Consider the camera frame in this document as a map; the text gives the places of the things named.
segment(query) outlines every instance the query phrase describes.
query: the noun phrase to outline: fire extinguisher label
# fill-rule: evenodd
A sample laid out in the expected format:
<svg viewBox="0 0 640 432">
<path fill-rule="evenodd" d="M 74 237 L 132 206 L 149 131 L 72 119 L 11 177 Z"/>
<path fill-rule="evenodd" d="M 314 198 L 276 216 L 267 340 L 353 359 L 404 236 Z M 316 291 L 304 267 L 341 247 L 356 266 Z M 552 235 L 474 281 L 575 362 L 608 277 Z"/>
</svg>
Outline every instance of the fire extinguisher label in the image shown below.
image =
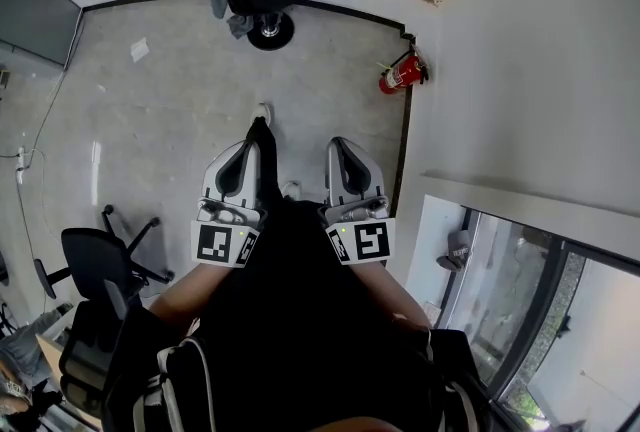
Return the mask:
<svg viewBox="0 0 640 432">
<path fill-rule="evenodd" d="M 400 66 L 396 66 L 392 71 L 387 71 L 385 76 L 387 85 L 393 89 L 398 87 L 402 83 L 402 76 L 400 75 Z"/>
</svg>

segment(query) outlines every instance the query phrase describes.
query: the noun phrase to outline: electrical outlet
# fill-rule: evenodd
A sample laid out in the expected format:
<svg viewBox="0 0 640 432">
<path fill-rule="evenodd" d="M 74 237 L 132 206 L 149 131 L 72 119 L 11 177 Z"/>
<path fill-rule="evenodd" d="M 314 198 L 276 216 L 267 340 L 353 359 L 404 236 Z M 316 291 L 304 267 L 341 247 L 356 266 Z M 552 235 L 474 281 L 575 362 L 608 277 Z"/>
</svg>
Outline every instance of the electrical outlet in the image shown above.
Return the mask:
<svg viewBox="0 0 640 432">
<path fill-rule="evenodd" d="M 16 178 L 18 184 L 22 185 L 22 173 L 24 172 L 24 147 L 18 149 L 18 167 L 16 168 Z"/>
</svg>

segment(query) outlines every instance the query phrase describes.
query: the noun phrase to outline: fire extinguisher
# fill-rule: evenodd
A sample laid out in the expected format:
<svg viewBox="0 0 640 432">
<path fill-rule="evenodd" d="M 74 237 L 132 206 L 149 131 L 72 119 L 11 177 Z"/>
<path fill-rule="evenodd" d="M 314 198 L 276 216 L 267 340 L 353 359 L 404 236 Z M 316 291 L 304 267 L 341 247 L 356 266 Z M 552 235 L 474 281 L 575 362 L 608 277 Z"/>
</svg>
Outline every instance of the fire extinguisher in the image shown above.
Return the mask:
<svg viewBox="0 0 640 432">
<path fill-rule="evenodd" d="M 400 62 L 407 55 L 409 55 L 409 57 L 403 62 Z M 427 72 L 427 65 L 412 47 L 400 55 L 400 57 L 391 64 L 391 67 L 382 73 L 380 90 L 385 94 L 395 94 L 396 92 L 406 89 L 418 80 L 420 80 L 421 84 L 424 83 L 425 80 L 429 80 L 429 73 Z"/>
</svg>

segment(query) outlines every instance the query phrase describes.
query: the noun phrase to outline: gray floor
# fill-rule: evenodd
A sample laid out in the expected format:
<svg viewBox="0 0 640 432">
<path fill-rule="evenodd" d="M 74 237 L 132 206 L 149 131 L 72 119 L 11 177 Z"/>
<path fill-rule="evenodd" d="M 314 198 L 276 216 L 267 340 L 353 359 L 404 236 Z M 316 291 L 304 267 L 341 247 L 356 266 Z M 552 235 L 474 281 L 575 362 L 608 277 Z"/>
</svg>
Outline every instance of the gray floor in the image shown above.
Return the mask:
<svg viewBox="0 0 640 432">
<path fill-rule="evenodd" d="M 24 174 L 34 256 L 49 271 L 65 266 L 60 232 L 98 226 L 99 211 L 112 203 L 125 239 L 160 216 L 163 225 L 141 245 L 138 260 L 184 274 L 191 266 L 189 221 L 204 170 L 244 137 L 260 101 L 274 107 L 281 184 L 299 180 L 303 197 L 322 200 L 324 150 L 332 136 L 342 135 L 377 160 L 391 196 L 404 97 L 380 93 L 376 63 L 393 61 L 406 41 L 397 30 L 340 14 L 298 7 L 292 17 L 293 41 L 268 53 L 246 39 L 235 41 L 205 0 L 88 13 L 38 141 L 46 156 L 44 189 L 38 153 Z M 130 45 L 143 37 L 150 53 L 134 63 Z M 13 75 L 0 103 L 1 154 L 15 153 L 20 145 L 31 148 L 54 83 Z M 43 293 L 19 212 L 15 161 L 0 164 L 0 249 L 12 277 L 0 294 L 24 317 L 42 311 Z M 75 299 L 71 285 L 58 288 L 61 298 Z M 149 295 L 159 287 L 146 290 Z"/>
</svg>

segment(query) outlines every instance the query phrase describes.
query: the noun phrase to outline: white shoe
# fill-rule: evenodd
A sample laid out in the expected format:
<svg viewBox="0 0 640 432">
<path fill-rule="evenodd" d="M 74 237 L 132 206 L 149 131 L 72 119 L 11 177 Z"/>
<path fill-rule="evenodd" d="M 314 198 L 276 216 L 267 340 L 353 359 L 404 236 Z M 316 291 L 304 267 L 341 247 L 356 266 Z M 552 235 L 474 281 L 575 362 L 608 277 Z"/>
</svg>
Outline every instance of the white shoe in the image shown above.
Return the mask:
<svg viewBox="0 0 640 432">
<path fill-rule="evenodd" d="M 267 126 L 271 125 L 271 110 L 269 109 L 269 105 L 267 105 L 266 103 L 259 103 L 258 106 L 253 110 L 249 126 L 251 126 L 253 122 L 259 117 L 264 117 L 264 122 L 267 123 Z"/>
<path fill-rule="evenodd" d="M 282 187 L 282 197 L 288 197 L 292 201 L 300 201 L 302 189 L 297 181 L 289 181 Z"/>
</svg>

